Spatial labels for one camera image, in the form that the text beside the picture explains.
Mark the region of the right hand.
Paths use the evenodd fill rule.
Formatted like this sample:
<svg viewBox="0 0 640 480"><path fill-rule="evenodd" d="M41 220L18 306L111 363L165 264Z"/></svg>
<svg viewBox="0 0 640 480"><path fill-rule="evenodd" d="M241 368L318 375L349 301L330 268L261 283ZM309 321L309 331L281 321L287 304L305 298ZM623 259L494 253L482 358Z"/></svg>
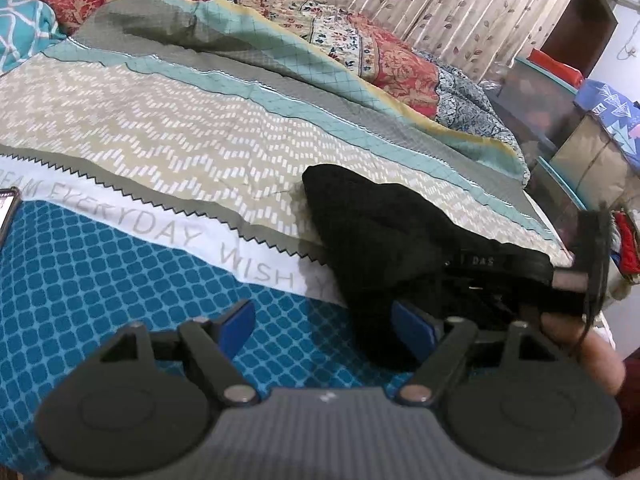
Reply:
<svg viewBox="0 0 640 480"><path fill-rule="evenodd" d="M574 350L580 366L608 394L617 396L626 378L626 368L615 350L578 318L544 313L542 331L565 350Z"/></svg>

